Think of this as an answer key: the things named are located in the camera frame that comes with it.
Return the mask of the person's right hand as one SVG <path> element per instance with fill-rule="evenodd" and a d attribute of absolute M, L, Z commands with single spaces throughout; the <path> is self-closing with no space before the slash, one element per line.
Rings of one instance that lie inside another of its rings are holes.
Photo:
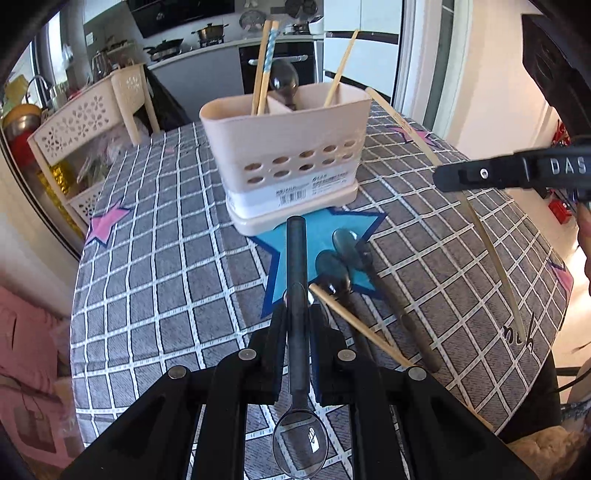
<path fill-rule="evenodd" d="M 586 256 L 584 272 L 589 280 L 588 291 L 591 292 L 591 213 L 583 204 L 577 206 L 578 243 Z"/>

